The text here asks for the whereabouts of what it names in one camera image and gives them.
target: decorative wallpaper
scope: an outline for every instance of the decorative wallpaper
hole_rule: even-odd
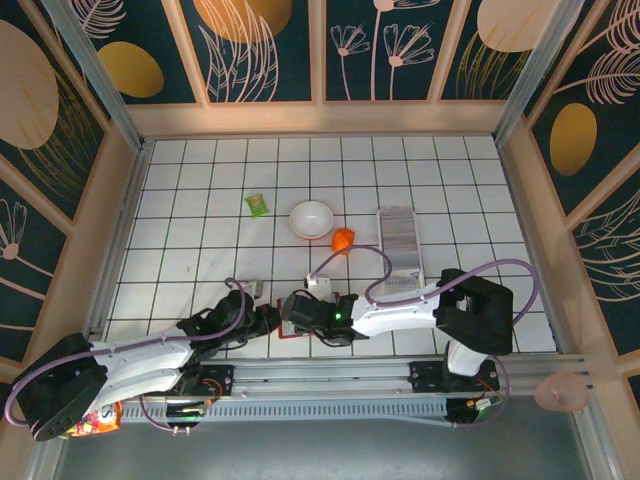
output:
[[[307,0],[181,0],[212,103],[311,100]]]
[[[452,4],[328,0],[326,99],[425,100]]]
[[[80,66],[80,64],[78,63],[78,61],[76,60],[76,57],[73,56],[73,53],[71,52],[71,50],[69,49],[69,47],[67,46],[67,43],[64,41],[64,39],[62,38],[62,36],[60,35],[60,32],[58,31],[58,29],[56,28],[56,26],[53,24],[53,21],[51,20],[51,17],[49,17],[49,13],[47,12],[47,10],[44,8],[44,6],[42,5],[42,3],[40,3],[38,0],[29,0],[29,1],[33,1],[34,5],[40,10],[40,13],[42,14],[42,17],[45,19],[45,21],[47,22],[47,24],[49,25],[49,28],[51,29],[51,31],[54,33],[56,39],[58,40],[58,43],[62,46],[62,48],[64,49],[64,53],[67,54],[67,58],[69,60],[71,60],[71,63],[73,63],[73,66],[76,67],[76,70],[78,71],[78,73],[80,73],[80,75],[82,76],[82,79],[84,80],[85,85],[87,85],[87,87],[89,88],[89,90],[91,91],[91,94],[93,95],[93,98],[96,100],[96,102],[98,102],[98,105],[100,106],[100,109],[102,110],[102,113],[104,113],[104,116],[109,119],[111,118],[111,115],[109,115],[109,112],[107,111],[107,108],[104,106],[104,104],[102,103],[102,99],[100,98],[100,96],[98,95],[98,93],[96,92],[96,90],[93,88],[93,85],[91,84],[91,82],[89,82],[87,80],[87,77],[84,73],[84,70],[82,69],[82,67]]]
[[[0,38],[0,156],[73,218],[104,131],[15,2]]]
[[[65,240],[0,180],[0,358],[24,358]]]
[[[533,126],[565,213],[640,141],[640,4],[612,0]]]
[[[578,15],[577,20],[573,23],[573,26],[571,27],[569,34],[566,36],[566,38],[564,39],[564,42],[562,43],[562,46],[560,47],[560,50],[558,50],[558,53],[556,53],[555,58],[551,62],[551,66],[548,68],[546,74],[540,81],[540,84],[538,85],[535,92],[533,92],[533,95],[529,99],[529,103],[527,103],[527,106],[524,109],[525,115],[528,116],[531,113],[531,110],[533,110],[533,107],[537,103],[538,98],[540,98],[540,95],[542,94],[544,89],[547,87],[549,78],[551,77],[553,72],[555,72],[556,69],[558,68],[558,64],[562,60],[562,57],[564,57],[564,54],[569,48],[569,45],[571,45],[571,42],[573,42],[573,39],[576,36],[576,33],[578,33],[578,30],[580,30],[580,27],[582,26],[582,22],[584,22],[584,19],[589,13],[589,10],[591,10],[591,7],[593,6],[594,2],[595,0],[584,0],[584,3],[582,4],[582,8],[580,9],[580,14]]]
[[[443,100],[505,100],[557,0],[472,0]]]
[[[193,103],[160,0],[68,0],[127,104]]]
[[[618,354],[640,348],[640,171],[573,236]]]

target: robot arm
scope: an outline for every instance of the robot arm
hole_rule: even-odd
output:
[[[211,340],[179,341],[180,337],[204,337],[227,328],[237,318],[241,295],[245,295],[246,308],[235,329]],[[269,306],[254,309],[250,296],[234,290],[214,309],[204,309],[164,332],[142,339],[89,343],[81,334],[68,335],[16,378],[14,384],[43,365],[70,355],[105,350],[114,353],[56,366],[27,383],[18,393],[17,401],[34,438],[49,440],[103,405],[172,389],[189,395],[190,388],[199,382],[200,362],[229,343],[268,335],[279,325],[277,309]],[[139,344],[141,340],[148,345],[115,353],[116,348]]]
[[[379,297],[370,301],[346,295],[337,303],[293,293],[282,309],[282,319],[301,332],[315,333],[335,346],[350,345],[382,332],[438,328],[453,337],[447,349],[443,374],[475,376],[487,355],[511,353],[513,294],[488,280],[471,277],[431,296],[464,272],[444,270],[439,282],[420,290]],[[328,279],[316,282],[322,298],[330,292]],[[36,440],[49,440],[82,419],[91,410],[115,401],[154,391],[177,389],[189,394],[199,378],[200,362],[231,342],[267,335],[280,325],[280,313],[269,306],[254,309],[246,295],[246,308],[236,328],[240,291],[232,291],[215,309],[205,309],[160,334],[145,337],[145,346],[118,350],[126,343],[87,342],[81,334],[69,335],[46,352],[17,379],[70,355],[110,350],[112,354],[64,362],[27,383],[17,394],[25,419]],[[209,339],[212,333],[227,333]],[[164,341],[166,338],[207,336],[205,341]]]
[[[438,282],[419,290],[376,297],[374,303],[357,295],[343,296],[337,304],[322,301],[330,287],[327,279],[318,278],[310,291],[318,291],[320,298],[290,296],[283,308],[283,321],[336,345],[349,345],[393,330],[438,328],[454,339],[447,349],[445,369],[473,377],[487,355],[512,351],[513,293],[484,278],[471,277],[439,296],[426,298],[464,273],[443,270]]]

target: pink object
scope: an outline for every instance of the pink object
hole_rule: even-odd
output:
[[[534,392],[536,403],[552,412],[577,412],[589,403],[589,390],[575,373],[558,372],[540,383]]]

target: white tile floor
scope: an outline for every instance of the white tile floor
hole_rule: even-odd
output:
[[[251,218],[244,199],[262,193],[270,210]],[[331,232],[309,242],[288,215],[306,200],[327,204],[334,228],[377,245],[380,206],[409,205],[418,217],[427,282],[443,268],[471,269],[496,258],[528,260],[491,137],[350,137],[157,142],[113,302],[107,340],[158,332],[227,289],[223,280],[265,281],[261,302],[302,287],[331,254]],[[353,252],[326,269],[334,290],[362,294],[382,273],[375,254]],[[518,267],[485,272],[515,293],[516,311],[531,289]],[[514,349],[555,351],[540,300],[515,328]],[[443,353],[439,331],[397,331],[352,348],[316,338],[253,339],[229,357],[320,357]]]

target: white bowl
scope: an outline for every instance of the white bowl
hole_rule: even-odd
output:
[[[304,202],[289,215],[289,225],[294,233],[306,240],[323,237],[333,227],[333,213],[320,202]]]

